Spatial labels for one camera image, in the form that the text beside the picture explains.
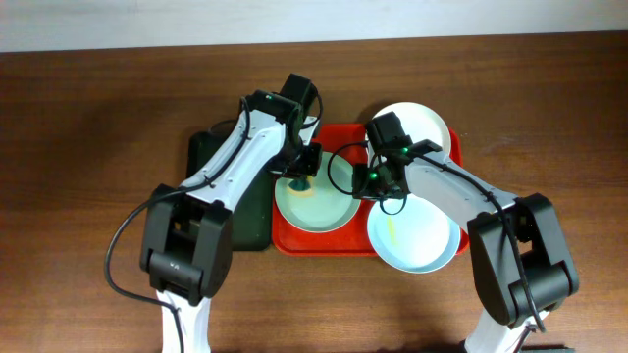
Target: wooden table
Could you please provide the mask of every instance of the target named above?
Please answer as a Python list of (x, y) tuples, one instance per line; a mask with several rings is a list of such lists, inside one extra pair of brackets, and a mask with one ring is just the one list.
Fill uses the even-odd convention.
[[(548, 196), (582, 284), (528, 343), (626, 350), (626, 32), (2, 54), (0, 70), (3, 352), (160, 351), (159, 309), (104, 281), (112, 233), (157, 184), (183, 179), (195, 131), (290, 72), (320, 87), (326, 122), (423, 103), (460, 135), (469, 171)], [(124, 234), (113, 272), (152, 295), (142, 229)], [(456, 343), (482, 309), (470, 266), (468, 252), (422, 276), (377, 258), (237, 253), (210, 341), (217, 352)]]

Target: wall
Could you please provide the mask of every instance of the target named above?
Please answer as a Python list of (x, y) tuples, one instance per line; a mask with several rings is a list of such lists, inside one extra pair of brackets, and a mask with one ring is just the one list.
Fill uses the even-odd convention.
[(0, 51), (628, 28), (627, 0), (5, 0)]

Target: red tray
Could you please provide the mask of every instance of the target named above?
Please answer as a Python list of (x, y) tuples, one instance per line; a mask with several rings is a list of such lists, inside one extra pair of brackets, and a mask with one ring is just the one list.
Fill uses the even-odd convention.
[[(323, 145), (323, 150), (334, 152), (349, 142), (364, 140), (362, 124), (325, 124), (314, 142)], [(458, 136), (449, 129), (453, 162), (462, 166), (462, 153)], [(340, 156), (351, 165), (366, 163), (365, 148), (353, 146), (344, 149)], [(343, 227), (326, 233), (311, 233), (293, 227), (279, 212), (273, 202), (273, 242), (283, 253), (290, 256), (376, 256), (366, 230), (366, 222), (373, 202), (364, 201), (355, 216)], [(463, 231), (456, 255), (469, 247), (469, 236)]]

